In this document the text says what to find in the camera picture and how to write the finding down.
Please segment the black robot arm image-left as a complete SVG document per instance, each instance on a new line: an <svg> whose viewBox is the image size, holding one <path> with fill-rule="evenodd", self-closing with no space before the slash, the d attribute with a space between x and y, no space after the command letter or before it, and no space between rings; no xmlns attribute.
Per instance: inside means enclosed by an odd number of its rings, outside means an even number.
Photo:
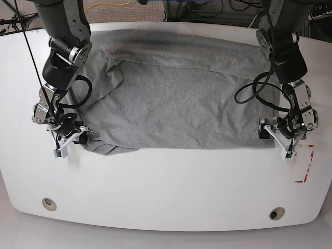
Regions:
<svg viewBox="0 0 332 249"><path fill-rule="evenodd" d="M82 1L34 1L37 13L48 35L50 55L42 76L45 84L39 91L39 102L33 107L32 121L47 125L57 158L68 155L70 143L84 144L91 129L77 120L74 110L87 102L92 93L92 83L80 75L92 48L91 30ZM70 85L83 81L88 92L78 104L64 104Z"/></svg>

